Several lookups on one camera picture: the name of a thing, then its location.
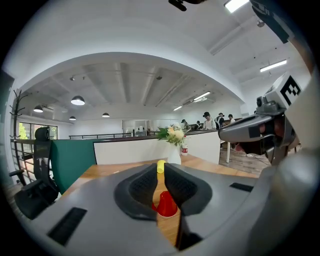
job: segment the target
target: yellow cap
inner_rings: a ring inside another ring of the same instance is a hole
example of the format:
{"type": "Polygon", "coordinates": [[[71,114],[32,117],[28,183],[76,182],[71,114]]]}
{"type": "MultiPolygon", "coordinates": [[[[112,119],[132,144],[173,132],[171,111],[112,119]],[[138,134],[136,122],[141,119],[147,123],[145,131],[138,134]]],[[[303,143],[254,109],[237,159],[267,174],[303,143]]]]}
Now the yellow cap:
{"type": "Polygon", "coordinates": [[[159,160],[158,161],[156,171],[159,174],[162,174],[165,171],[165,163],[166,163],[165,160],[159,160]]]}

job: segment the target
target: small bottle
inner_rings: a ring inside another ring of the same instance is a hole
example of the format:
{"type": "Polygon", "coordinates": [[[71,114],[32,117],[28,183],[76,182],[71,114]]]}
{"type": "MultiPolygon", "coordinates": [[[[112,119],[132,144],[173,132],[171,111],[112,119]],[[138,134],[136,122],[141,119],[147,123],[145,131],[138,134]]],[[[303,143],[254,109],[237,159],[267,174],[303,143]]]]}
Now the small bottle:
{"type": "Polygon", "coordinates": [[[187,144],[187,136],[184,135],[184,142],[182,144],[182,153],[181,155],[187,156],[188,155],[188,144],[187,144]]]}

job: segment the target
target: window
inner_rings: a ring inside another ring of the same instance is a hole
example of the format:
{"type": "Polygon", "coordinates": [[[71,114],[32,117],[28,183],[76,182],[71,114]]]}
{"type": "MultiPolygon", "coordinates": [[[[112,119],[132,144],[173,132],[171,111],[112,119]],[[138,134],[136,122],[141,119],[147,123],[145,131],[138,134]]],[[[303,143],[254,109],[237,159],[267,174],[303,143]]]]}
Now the window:
{"type": "Polygon", "coordinates": [[[29,123],[29,122],[20,122],[19,123],[19,135],[22,140],[34,140],[36,130],[41,127],[49,127],[49,137],[50,140],[57,140],[58,139],[58,127],[45,125],[45,124],[38,124],[38,123],[29,123]]]}

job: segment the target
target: white partition wall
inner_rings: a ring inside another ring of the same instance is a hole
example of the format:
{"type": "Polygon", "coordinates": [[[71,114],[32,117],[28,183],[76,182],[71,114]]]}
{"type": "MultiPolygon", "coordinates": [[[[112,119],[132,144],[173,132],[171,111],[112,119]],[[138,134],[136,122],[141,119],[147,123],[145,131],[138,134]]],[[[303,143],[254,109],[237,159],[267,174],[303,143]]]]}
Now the white partition wall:
{"type": "MultiPolygon", "coordinates": [[[[189,154],[219,163],[220,139],[217,132],[188,135],[189,154]]],[[[128,141],[94,142],[94,153],[98,165],[128,164],[165,159],[170,153],[170,144],[164,140],[141,139],[128,141]]]]}

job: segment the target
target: table leg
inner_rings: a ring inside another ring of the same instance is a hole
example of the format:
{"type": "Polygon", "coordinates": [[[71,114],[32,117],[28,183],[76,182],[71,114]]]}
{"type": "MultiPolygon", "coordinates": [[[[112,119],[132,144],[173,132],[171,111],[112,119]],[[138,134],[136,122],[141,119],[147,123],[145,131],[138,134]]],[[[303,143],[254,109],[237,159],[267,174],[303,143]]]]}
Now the table leg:
{"type": "Polygon", "coordinates": [[[229,163],[229,158],[230,158],[230,142],[228,142],[228,147],[226,151],[226,162],[229,163]]]}

